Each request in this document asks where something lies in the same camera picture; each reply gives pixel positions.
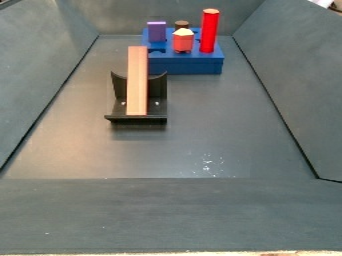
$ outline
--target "red cylinder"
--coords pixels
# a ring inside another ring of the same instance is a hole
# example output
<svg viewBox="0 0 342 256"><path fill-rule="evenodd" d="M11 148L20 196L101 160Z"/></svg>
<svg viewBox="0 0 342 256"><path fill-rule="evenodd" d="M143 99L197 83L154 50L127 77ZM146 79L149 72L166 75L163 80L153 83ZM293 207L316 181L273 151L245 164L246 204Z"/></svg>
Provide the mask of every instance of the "red cylinder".
<svg viewBox="0 0 342 256"><path fill-rule="evenodd" d="M219 10L205 9L202 17L202 34L199 51L205 53L214 52L217 32L219 24Z"/></svg>

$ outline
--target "purple cube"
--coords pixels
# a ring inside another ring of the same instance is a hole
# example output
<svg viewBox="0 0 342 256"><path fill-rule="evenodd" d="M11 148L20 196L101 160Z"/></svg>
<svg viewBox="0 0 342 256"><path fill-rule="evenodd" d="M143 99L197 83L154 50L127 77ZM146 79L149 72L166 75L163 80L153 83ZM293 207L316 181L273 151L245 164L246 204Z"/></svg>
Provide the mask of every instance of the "purple cube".
<svg viewBox="0 0 342 256"><path fill-rule="evenodd" d="M166 21L150 21L147 27L150 43L166 42Z"/></svg>

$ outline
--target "black stand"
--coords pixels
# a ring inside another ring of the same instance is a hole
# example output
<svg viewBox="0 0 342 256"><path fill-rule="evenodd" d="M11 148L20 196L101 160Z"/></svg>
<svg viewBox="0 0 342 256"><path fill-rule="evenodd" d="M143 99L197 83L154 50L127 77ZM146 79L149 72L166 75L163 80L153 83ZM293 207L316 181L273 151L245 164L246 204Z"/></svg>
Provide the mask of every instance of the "black stand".
<svg viewBox="0 0 342 256"><path fill-rule="evenodd" d="M147 115L126 115L127 108L127 78L111 72L115 92L113 114L105 118L121 124L166 124L167 123L167 72L149 78Z"/></svg>

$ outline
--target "dark gray surface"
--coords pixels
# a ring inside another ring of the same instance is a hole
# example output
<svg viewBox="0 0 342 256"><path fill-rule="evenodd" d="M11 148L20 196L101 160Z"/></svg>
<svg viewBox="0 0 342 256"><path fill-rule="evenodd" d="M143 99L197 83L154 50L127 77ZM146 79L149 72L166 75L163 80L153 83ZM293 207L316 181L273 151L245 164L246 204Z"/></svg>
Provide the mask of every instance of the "dark gray surface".
<svg viewBox="0 0 342 256"><path fill-rule="evenodd" d="M340 181L341 25L306 0L269 0L234 34L320 177Z"/></svg>
<svg viewBox="0 0 342 256"><path fill-rule="evenodd" d="M146 22L166 20L170 27L178 20L201 26L202 10L222 12L219 33L232 35L265 0L69 0L87 17L101 34L141 34Z"/></svg>
<svg viewBox="0 0 342 256"><path fill-rule="evenodd" d="M341 184L2 180L0 253L342 250Z"/></svg>
<svg viewBox="0 0 342 256"><path fill-rule="evenodd" d="M98 32L65 0L20 1L0 12L2 166Z"/></svg>
<svg viewBox="0 0 342 256"><path fill-rule="evenodd" d="M232 37L222 75L169 76L167 126L113 126L111 70L126 76L139 36L101 37L11 159L4 178L312 179Z"/></svg>

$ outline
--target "wooden plank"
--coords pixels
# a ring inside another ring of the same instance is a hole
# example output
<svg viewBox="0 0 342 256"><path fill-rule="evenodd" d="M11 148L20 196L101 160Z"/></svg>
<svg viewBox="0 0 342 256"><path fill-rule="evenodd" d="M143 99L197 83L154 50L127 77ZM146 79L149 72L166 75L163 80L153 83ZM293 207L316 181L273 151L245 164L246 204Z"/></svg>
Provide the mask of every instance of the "wooden plank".
<svg viewBox="0 0 342 256"><path fill-rule="evenodd" d="M147 115L147 47L129 47L127 115Z"/></svg>

